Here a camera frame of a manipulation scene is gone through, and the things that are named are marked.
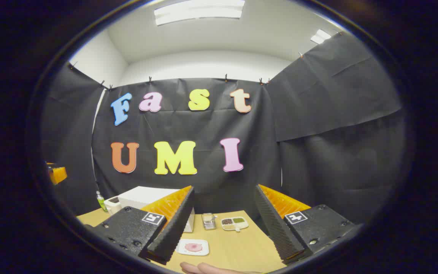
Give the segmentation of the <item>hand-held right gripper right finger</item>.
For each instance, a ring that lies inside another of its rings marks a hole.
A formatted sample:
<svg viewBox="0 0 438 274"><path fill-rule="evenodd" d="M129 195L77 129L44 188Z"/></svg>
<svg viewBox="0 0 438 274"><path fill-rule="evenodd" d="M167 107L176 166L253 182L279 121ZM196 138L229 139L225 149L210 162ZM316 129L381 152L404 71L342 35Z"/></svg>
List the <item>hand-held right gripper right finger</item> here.
<svg viewBox="0 0 438 274"><path fill-rule="evenodd" d="M325 251L358 230L327 205L311 207L263 185L255 187L254 200L286 265Z"/></svg>

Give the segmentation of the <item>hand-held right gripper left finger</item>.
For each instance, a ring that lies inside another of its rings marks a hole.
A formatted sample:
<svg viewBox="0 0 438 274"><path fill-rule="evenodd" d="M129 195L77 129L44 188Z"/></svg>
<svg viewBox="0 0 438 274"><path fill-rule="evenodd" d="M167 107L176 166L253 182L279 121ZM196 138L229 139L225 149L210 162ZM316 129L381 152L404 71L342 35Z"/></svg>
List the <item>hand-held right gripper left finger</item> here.
<svg viewBox="0 0 438 274"><path fill-rule="evenodd" d="M184 232L194 196L193 186L187 186L140 209L125 206L86 228L115 250L165 265Z"/></svg>

